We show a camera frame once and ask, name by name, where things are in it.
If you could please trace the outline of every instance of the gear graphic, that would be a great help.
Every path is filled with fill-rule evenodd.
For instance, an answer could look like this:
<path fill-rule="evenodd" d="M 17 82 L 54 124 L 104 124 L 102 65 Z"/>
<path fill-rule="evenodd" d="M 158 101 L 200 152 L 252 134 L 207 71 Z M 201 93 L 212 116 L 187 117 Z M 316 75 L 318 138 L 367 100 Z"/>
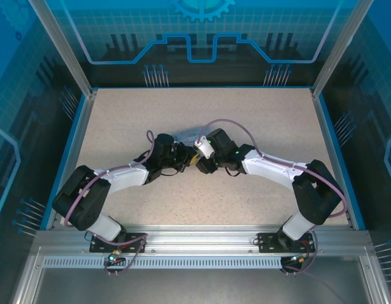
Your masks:
<path fill-rule="evenodd" d="M 27 0 L 0 0 L 2 14 L 17 32 L 21 32 L 30 18 Z"/>
<path fill-rule="evenodd" d="M 228 13 L 229 5 L 235 4 L 235 0 L 171 0 L 171 3 L 176 7 L 176 13 L 181 13 L 184 18 L 204 22 L 205 19 L 221 18 L 221 13 Z"/>

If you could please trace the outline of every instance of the cable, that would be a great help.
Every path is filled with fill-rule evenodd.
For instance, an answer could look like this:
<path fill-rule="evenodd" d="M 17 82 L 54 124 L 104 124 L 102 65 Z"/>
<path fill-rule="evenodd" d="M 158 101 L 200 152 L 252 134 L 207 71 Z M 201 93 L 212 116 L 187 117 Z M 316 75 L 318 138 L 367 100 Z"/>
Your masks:
<path fill-rule="evenodd" d="M 141 237 L 143 238 L 143 240 L 140 242 L 140 245 L 139 245 L 139 247 L 138 247 L 138 250 L 137 250 L 137 252 L 135 253 L 135 255 L 133 256 L 132 260 L 129 262 L 129 264 L 128 264 L 124 269 L 116 270 L 116 271 L 115 271 L 115 272 L 116 272 L 116 275 L 117 275 L 117 274 L 122 274 L 122 273 L 126 272 L 126 271 L 133 265 L 133 263 L 135 262 L 135 260 L 137 259 L 140 250 L 142 249 L 142 247 L 143 247 L 143 246 L 145 245 L 145 243 L 146 243 L 146 237 L 147 237 L 147 236 L 141 236 Z M 107 264 L 104 264 L 104 270 L 105 270 L 106 272 L 108 272 L 109 275 L 112 273 L 112 272 L 108 269 Z"/>
<path fill-rule="evenodd" d="M 240 174 L 240 172 L 238 172 L 238 173 L 232 175 L 232 174 L 229 172 L 228 167 L 225 167 L 225 171 L 227 171 L 227 174 L 228 174 L 230 177 L 236 177 L 236 176 L 238 176 L 238 175 Z"/>
<path fill-rule="evenodd" d="M 304 269 L 298 271 L 298 273 L 300 273 L 300 274 L 305 273 L 305 271 L 307 271 L 309 268 L 311 268 L 314 261 L 316 260 L 316 257 L 318 256 L 318 250 L 319 250 L 318 236 L 316 235 L 315 231 L 313 231 L 313 230 L 310 230 L 310 231 L 312 232 L 312 235 L 314 236 L 316 250 L 315 250 L 314 255 L 312 257 L 312 260 L 309 262 L 309 264 Z"/>
<path fill-rule="evenodd" d="M 315 177 L 316 179 L 320 180 L 321 182 L 326 184 L 330 189 L 335 191 L 335 193 L 342 200 L 343 209 L 340 212 L 337 212 L 335 214 L 331 214 L 329 216 L 329 218 L 338 217 L 338 216 L 343 215 L 343 214 L 345 214 L 347 212 L 347 200 L 346 200 L 346 197 L 343 195 L 343 193 L 335 185 L 333 185 L 330 181 L 328 181 L 324 177 L 320 176 L 319 174 L 311 171 L 310 169 L 307 169 L 307 168 L 304 168 L 304 167 L 301 167 L 301 166 L 295 166 L 293 163 L 286 163 L 284 161 L 276 160 L 276 159 L 270 158 L 270 157 L 268 157 L 266 155 L 263 155 L 262 152 L 260 152 L 260 150 L 258 148 L 258 144 L 256 143 L 256 140 L 254 139 L 253 135 L 249 132 L 249 130 L 247 130 L 243 125 L 241 125 L 240 123 L 238 123 L 238 122 L 236 122 L 234 120 L 226 119 L 226 118 L 219 118 L 219 119 L 213 120 L 212 122 L 207 123 L 205 125 L 205 127 L 202 128 L 202 130 L 200 132 L 200 135 L 198 136 L 197 143 L 200 143 L 201 137 L 204 135 L 204 133 L 207 130 L 207 128 L 210 125 L 215 124 L 216 122 L 230 122 L 231 124 L 237 125 L 243 131 L 245 131 L 246 134 L 251 138 L 251 141 L 253 143 L 253 146 L 254 146 L 256 152 L 258 153 L 258 155 L 262 159 L 267 160 L 268 162 L 276 163 L 277 165 L 282 165 L 282 166 L 287 167 L 287 168 L 294 168 L 294 169 L 297 169 L 297 170 L 301 170 L 301 171 L 303 171 L 303 172 L 305 172 L 305 173 Z"/>
<path fill-rule="evenodd" d="M 77 196 L 77 198 L 73 202 L 72 206 L 70 207 L 68 213 L 66 214 L 66 216 L 65 216 L 65 226 L 72 227 L 72 225 L 69 225 L 69 218 L 70 218 L 71 214 L 75 210 L 77 204 L 79 204 L 79 202 L 82 199 L 83 195 L 90 189 L 90 187 L 98 179 L 100 179 L 101 177 L 103 177 L 103 176 L 105 176 L 105 175 L 107 175 L 110 172 L 115 171 L 115 170 L 121 170 L 121 169 L 128 169 L 128 168 L 138 167 L 139 165 L 143 164 L 144 162 L 146 162 L 149 159 L 149 157 L 152 155 L 153 149 L 155 147 L 155 137 L 154 137 L 153 132 L 151 130 L 146 131 L 146 137 L 147 137 L 148 141 L 152 142 L 152 146 L 151 146 L 151 149 L 149 150 L 148 155 L 143 160 L 141 160 L 140 162 L 135 163 L 133 165 L 118 166 L 118 167 L 114 167 L 114 168 L 111 168 L 109 170 L 106 170 L 106 171 L 100 173 L 99 175 L 97 175 L 96 177 L 94 177 L 90 182 L 88 182 L 87 185 L 83 188 L 82 192 L 79 193 L 79 195 Z"/>
<path fill-rule="evenodd" d="M 288 269 L 291 269 L 291 270 L 295 270 L 295 274 L 301 274 L 302 272 L 301 271 L 298 271 L 298 268 L 295 268 L 295 267 L 291 267 L 291 266 L 286 266 L 286 268 Z M 326 283 L 323 279 L 321 279 L 320 277 L 310 273 L 310 272 L 305 272 L 304 273 L 305 275 L 309 276 L 309 277 L 312 277 L 313 279 L 316 279 L 317 281 L 319 281 L 320 283 L 322 283 L 325 287 L 327 287 L 329 289 L 329 291 L 331 293 L 333 293 L 334 296 L 336 296 L 342 303 L 345 303 L 347 304 L 347 302 L 328 284 Z"/>
<path fill-rule="evenodd" d="M 160 175 L 162 175 L 162 176 L 175 176 L 177 173 L 178 173 L 178 170 L 173 174 L 160 173 Z"/>
<path fill-rule="evenodd" d="M 86 241 L 91 241 L 91 239 L 86 239 L 86 236 L 87 236 L 87 233 L 89 233 L 88 231 L 86 231 L 86 233 L 84 234 L 84 239 L 86 240 Z"/>

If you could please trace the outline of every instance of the cable connector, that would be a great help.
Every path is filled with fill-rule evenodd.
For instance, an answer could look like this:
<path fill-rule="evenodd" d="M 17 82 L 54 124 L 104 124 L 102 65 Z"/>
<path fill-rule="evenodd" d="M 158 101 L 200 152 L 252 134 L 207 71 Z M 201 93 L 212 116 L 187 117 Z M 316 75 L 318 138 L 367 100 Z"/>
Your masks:
<path fill-rule="evenodd" d="M 209 141 L 207 140 L 207 137 L 202 136 L 200 138 L 200 142 L 195 142 L 194 146 L 202 153 L 202 155 L 209 159 L 211 155 L 214 153 L 214 148 L 212 145 L 210 145 Z"/>

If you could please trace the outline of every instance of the metal bracket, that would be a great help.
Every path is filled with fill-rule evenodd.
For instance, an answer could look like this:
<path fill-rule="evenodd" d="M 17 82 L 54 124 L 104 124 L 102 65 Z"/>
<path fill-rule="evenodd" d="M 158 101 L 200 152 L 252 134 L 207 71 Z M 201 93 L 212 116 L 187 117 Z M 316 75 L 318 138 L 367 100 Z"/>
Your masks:
<path fill-rule="evenodd" d="M 315 245 L 312 234 L 305 233 L 299 241 L 292 243 L 288 251 L 284 250 L 283 246 L 278 242 L 277 233 L 258 233 L 258 242 L 260 253 L 306 253 L 307 247 L 301 241 L 307 241 L 309 244 L 308 250 L 310 253 L 315 252 Z"/>
<path fill-rule="evenodd" d="M 125 241 L 129 241 L 131 239 L 136 239 L 136 238 L 139 238 L 140 236 L 143 236 L 143 235 L 144 235 L 143 233 L 127 233 L 125 235 Z M 136 253 L 139 246 L 140 246 L 141 241 L 142 240 L 140 239 L 139 241 L 136 241 L 136 242 L 130 244 L 130 246 L 122 249 L 121 252 L 123 252 L 123 253 Z M 146 244 L 144 244 L 142 246 L 142 249 L 139 251 L 140 253 L 145 252 L 145 246 L 146 246 Z M 92 236 L 92 241 L 90 242 L 90 248 L 89 248 L 89 251 L 91 253 L 111 253 L 115 249 L 117 249 L 117 246 L 106 244 L 106 243 L 100 241 L 95 236 Z"/>

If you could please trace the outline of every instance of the grid pattern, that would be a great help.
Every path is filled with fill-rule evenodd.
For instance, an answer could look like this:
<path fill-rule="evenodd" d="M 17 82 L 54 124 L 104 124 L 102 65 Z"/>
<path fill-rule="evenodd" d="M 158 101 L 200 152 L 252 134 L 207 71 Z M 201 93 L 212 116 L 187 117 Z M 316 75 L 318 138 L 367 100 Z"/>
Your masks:
<path fill-rule="evenodd" d="M 365 94 L 377 92 L 391 118 L 391 52 L 369 18 L 363 20 L 344 58 L 358 53 L 369 71 L 360 89 Z"/>
<path fill-rule="evenodd" d="M 25 96 L 40 96 L 44 85 L 35 75 L 44 55 L 59 60 L 46 31 L 37 20 L 23 38 L 0 79 L 0 128 L 10 130 Z M 0 148 L 4 139 L 0 136 Z"/>
<path fill-rule="evenodd" d="M 127 34 L 127 37 L 135 34 L 140 48 L 156 40 L 157 34 L 197 34 L 197 45 L 194 47 L 207 48 L 207 34 L 220 32 L 247 34 L 248 39 L 255 40 L 261 47 L 266 44 L 269 33 L 274 33 L 274 40 L 278 33 L 293 33 L 291 45 L 297 42 L 297 50 L 302 57 L 311 59 L 334 11 L 333 8 L 233 8 L 212 22 L 192 22 L 173 9 L 84 10 L 70 13 L 91 58 L 99 61 L 107 51 L 106 44 L 112 45 L 111 34 Z M 350 12 L 350 9 L 339 11 L 320 58 L 327 57 Z M 73 50 L 83 60 L 83 52 L 65 13 L 56 11 L 54 14 Z M 124 49 L 122 41 L 118 43 L 120 49 Z"/>

